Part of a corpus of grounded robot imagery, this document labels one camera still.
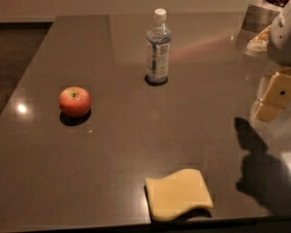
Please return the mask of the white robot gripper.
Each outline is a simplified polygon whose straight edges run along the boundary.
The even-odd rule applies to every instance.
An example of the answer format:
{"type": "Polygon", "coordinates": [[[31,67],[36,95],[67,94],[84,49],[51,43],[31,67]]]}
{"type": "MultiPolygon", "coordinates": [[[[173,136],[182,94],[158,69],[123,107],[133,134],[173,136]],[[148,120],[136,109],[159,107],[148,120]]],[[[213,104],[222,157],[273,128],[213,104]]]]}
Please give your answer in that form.
{"type": "MultiPolygon", "coordinates": [[[[269,59],[282,66],[291,66],[291,0],[271,24],[268,39],[269,59]]],[[[274,120],[291,102],[291,69],[280,69],[264,76],[254,102],[254,118],[274,120]]]]}

